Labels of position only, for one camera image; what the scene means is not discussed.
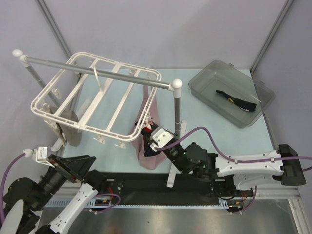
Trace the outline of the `navy Santa sock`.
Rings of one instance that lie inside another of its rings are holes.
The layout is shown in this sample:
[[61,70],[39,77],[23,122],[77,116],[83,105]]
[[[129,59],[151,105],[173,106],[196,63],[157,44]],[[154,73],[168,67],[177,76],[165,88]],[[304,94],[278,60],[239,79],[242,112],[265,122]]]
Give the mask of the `navy Santa sock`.
[[141,135],[143,136],[143,155],[144,157],[157,156],[161,151],[154,151],[149,142],[152,140],[151,134],[158,127],[156,123],[153,122],[152,128],[142,127]]

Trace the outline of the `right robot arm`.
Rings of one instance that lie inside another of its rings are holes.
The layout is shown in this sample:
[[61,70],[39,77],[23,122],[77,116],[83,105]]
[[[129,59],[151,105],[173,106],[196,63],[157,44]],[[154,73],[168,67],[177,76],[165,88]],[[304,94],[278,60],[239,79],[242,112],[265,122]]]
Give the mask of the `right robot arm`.
[[283,186],[302,186],[307,182],[297,152],[287,144],[262,154],[226,156],[219,149],[208,153],[196,143],[186,148],[174,135],[160,128],[152,139],[155,150],[162,151],[182,174],[206,180],[230,177],[225,191],[229,195],[278,181]]

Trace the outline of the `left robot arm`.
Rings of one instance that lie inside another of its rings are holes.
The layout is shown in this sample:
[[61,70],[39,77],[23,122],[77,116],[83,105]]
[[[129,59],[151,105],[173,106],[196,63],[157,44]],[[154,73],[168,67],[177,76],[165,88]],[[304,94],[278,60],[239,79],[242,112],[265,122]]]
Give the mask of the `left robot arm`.
[[81,182],[81,187],[64,210],[48,225],[37,230],[38,234],[65,234],[78,215],[96,195],[107,191],[104,174],[90,170],[94,156],[62,158],[48,157],[50,166],[36,183],[23,177],[15,180],[6,194],[0,194],[1,231],[6,234],[28,234],[39,221],[35,213],[41,211],[66,181]]

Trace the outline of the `white plastic clip hanger frame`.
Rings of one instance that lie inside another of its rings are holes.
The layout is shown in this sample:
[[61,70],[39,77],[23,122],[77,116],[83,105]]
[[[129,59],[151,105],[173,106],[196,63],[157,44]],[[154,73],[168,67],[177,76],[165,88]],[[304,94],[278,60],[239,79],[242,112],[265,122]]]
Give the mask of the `white plastic clip hanger frame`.
[[[34,78],[33,64],[58,72],[31,102],[31,111],[44,121],[90,133],[100,143],[111,138],[116,146],[137,139],[159,88],[167,88],[157,70],[104,58],[87,52],[73,54],[65,63],[22,56]],[[62,118],[74,111],[78,122]]]

